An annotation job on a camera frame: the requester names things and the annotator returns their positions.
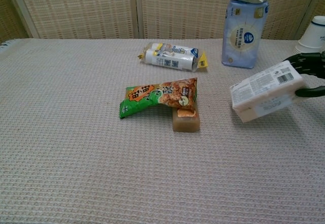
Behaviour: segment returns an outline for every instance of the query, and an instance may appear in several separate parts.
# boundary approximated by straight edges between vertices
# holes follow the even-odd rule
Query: green snack bag
[[[158,104],[194,111],[196,96],[197,78],[127,87],[120,104],[120,118]]]

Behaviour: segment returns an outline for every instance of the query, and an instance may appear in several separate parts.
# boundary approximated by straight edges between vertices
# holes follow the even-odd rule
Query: soap bar
[[[176,132],[194,133],[200,129],[198,105],[194,112],[186,109],[173,108],[173,130]]]
[[[243,122],[301,101],[295,91],[307,87],[288,60],[230,87],[233,109]]]

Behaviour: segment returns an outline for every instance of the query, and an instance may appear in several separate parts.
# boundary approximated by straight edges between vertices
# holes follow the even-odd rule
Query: white box
[[[231,86],[233,109],[248,122],[306,99],[295,95],[305,87],[302,76],[286,60]]]

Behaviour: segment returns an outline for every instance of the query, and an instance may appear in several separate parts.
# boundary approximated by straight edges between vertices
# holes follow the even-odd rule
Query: plastic-wrapped roll
[[[144,63],[155,66],[189,70],[193,72],[198,68],[194,55],[148,49],[145,51],[143,58]]]

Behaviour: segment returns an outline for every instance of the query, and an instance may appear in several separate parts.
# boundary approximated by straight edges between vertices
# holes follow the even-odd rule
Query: product label
[[[255,9],[254,12],[254,18],[262,18],[264,13],[264,8],[263,7],[258,7]]]
[[[301,78],[301,75],[289,61],[281,62],[231,86],[233,105],[298,78]]]
[[[167,51],[167,52],[174,52],[179,54],[186,54],[186,55],[193,55],[195,58],[199,56],[199,49],[198,48],[189,48],[185,46],[178,46],[178,45],[170,45],[170,44],[163,44],[160,43],[157,47],[160,51]]]
[[[156,50],[154,52],[152,64],[161,67],[174,69],[192,70],[194,62],[193,55],[180,54],[175,52]]]
[[[279,97],[274,97],[268,101],[262,102],[259,105],[254,107],[254,111],[258,115],[258,117],[265,116],[277,110],[283,109],[293,102],[290,98],[290,95],[284,94]]]
[[[236,50],[247,50],[254,46],[255,31],[245,25],[236,27],[230,36],[230,42]]]
[[[145,86],[138,86],[135,87],[132,92],[128,94],[130,101],[136,101],[139,102],[144,97],[148,96],[151,91],[154,90],[153,85],[145,85]]]
[[[199,68],[206,68],[208,66],[208,59],[205,53],[203,53],[199,59],[198,67]]]

